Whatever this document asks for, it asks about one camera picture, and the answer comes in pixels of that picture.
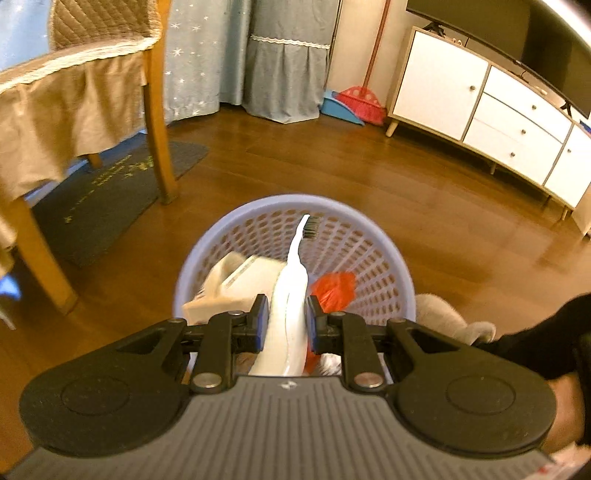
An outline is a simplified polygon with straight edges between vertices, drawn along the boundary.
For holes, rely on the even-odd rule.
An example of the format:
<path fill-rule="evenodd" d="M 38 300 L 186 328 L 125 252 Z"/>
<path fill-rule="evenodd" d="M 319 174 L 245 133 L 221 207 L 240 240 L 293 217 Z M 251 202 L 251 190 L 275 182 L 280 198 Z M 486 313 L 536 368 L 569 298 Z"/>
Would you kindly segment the person's right hand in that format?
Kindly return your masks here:
<path fill-rule="evenodd" d="M 543 451 L 554 454 L 582 440 L 585 431 L 585 404 L 577 373 L 549 380 L 556 400 L 556 416 L 543 444 Z"/>

